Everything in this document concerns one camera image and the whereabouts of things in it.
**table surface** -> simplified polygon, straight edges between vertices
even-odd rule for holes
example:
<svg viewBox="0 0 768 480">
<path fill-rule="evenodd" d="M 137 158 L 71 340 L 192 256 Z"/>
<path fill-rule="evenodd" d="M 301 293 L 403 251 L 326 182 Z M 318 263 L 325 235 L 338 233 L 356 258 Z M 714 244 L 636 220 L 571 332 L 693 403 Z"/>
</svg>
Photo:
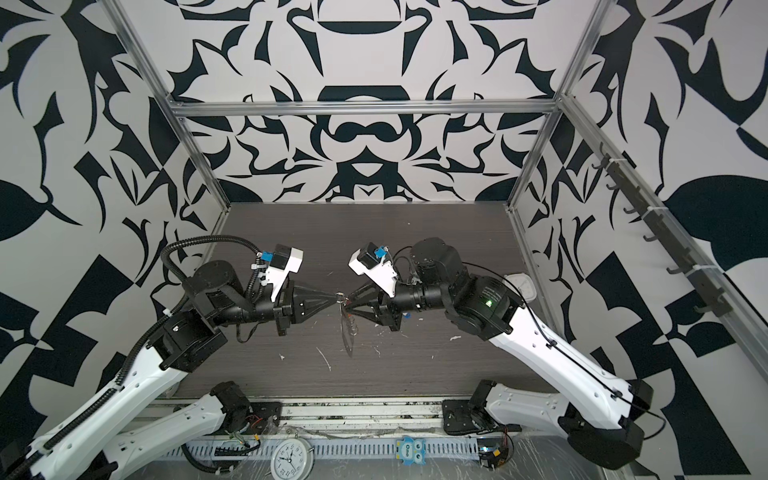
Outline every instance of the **table surface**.
<svg viewBox="0 0 768 480">
<path fill-rule="evenodd" d="M 347 263 L 367 242 L 390 250 L 440 237 L 466 262 L 501 274 L 525 271 L 503 204 L 234 204 L 225 234 L 271 251 L 276 243 L 304 250 L 297 282 L 328 292 L 350 292 L 365 278 Z M 234 265 L 240 281 L 253 254 L 233 243 L 214 259 Z M 554 391 L 508 353 L 461 332 L 444 313 L 413 313 L 399 332 L 358 319 L 353 357 L 344 350 L 339 310 L 332 306 L 278 337 L 272 323 L 248 343 L 225 329 L 229 342 L 180 385 L 178 397 L 197 398 L 234 380 L 248 396 L 458 396 L 482 379 L 516 389 Z M 243 333 L 250 330 L 244 326 Z"/>
</svg>

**black and white patterned wall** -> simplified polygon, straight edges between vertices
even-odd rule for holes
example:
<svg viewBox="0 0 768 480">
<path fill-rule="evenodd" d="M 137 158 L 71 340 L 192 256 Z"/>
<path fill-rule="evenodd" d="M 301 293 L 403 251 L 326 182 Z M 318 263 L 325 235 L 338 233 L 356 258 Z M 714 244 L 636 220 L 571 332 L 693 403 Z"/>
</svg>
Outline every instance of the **black and white patterned wall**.
<svg viewBox="0 0 768 480">
<path fill-rule="evenodd" d="M 765 2 L 620 0 L 575 97 L 763 318 Z M 518 205 L 565 337 L 655 389 L 638 478 L 765 478 L 768 385 L 561 120 Z M 639 423 L 649 434 L 660 422 Z"/>
<path fill-rule="evenodd" d="M 124 2 L 178 101 L 551 98 L 594 0 Z M 232 201 L 506 200 L 541 115 L 203 118 Z"/>
<path fill-rule="evenodd" d="M 0 120 L 1 449 L 112 378 L 220 208 L 95 0 L 0 2 Z"/>
</svg>

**robotic arm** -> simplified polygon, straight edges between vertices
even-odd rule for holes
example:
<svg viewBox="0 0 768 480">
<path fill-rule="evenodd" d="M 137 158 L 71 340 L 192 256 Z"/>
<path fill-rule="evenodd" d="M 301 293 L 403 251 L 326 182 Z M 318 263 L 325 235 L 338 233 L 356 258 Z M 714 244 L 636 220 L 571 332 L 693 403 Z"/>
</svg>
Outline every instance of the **robotic arm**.
<svg viewBox="0 0 768 480">
<path fill-rule="evenodd" d="M 245 289 L 228 262 L 205 263 L 187 277 L 170 259 L 180 248 L 219 241 L 240 243 L 256 254 Z M 273 253 L 261 252 L 248 240 L 221 235 L 165 247 L 161 259 L 181 280 L 184 298 L 139 339 L 115 378 L 91 401 L 34 439 L 25 452 L 13 455 L 4 450 L 0 457 L 7 478 L 118 480 L 188 440 L 219 429 L 240 431 L 247 425 L 250 403 L 237 385 L 225 382 L 185 409 L 134 432 L 119 433 L 152 400 L 227 342 L 222 326 L 237 325 L 242 343 L 247 341 L 240 339 L 243 323 L 258 326 L 274 321 L 283 336 L 290 325 L 335 304 L 335 293 L 288 279 L 289 272 L 299 270 L 302 257 L 295 248 L 278 245 Z M 11 455 L 18 460 L 5 465 Z"/>
<path fill-rule="evenodd" d="M 445 309 L 461 331 L 518 357 L 560 392 L 523 392 L 483 381 L 469 403 L 476 432 L 529 425 L 568 438 L 585 458 L 611 469 L 640 455 L 644 433 L 634 421 L 650 408 L 653 389 L 647 383 L 605 372 L 547 328 L 503 279 L 470 274 L 456 249 L 439 238 L 410 250 L 408 282 L 395 268 L 399 258 L 373 243 L 352 255 L 349 266 L 371 281 L 348 296 L 346 314 L 397 331 L 404 312 Z"/>
</svg>

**clock face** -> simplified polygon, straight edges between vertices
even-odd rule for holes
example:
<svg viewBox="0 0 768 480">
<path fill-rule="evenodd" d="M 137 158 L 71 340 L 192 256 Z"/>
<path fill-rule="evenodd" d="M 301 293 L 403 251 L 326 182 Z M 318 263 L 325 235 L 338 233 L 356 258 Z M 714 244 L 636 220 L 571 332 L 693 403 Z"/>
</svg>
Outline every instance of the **clock face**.
<svg viewBox="0 0 768 480">
<path fill-rule="evenodd" d="M 312 467 L 308 444 L 300 439 L 281 443 L 272 457 L 272 475 L 277 480 L 305 478 Z"/>
</svg>

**clock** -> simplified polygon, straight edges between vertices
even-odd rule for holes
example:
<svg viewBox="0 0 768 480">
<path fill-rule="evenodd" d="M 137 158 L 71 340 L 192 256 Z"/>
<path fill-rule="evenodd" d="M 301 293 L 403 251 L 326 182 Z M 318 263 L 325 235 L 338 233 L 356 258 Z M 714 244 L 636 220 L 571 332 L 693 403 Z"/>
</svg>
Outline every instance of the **clock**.
<svg viewBox="0 0 768 480">
<path fill-rule="evenodd" d="M 304 439 L 287 439 L 272 454 L 272 476 L 275 480 L 304 480 L 312 470 L 314 448 Z"/>
</svg>

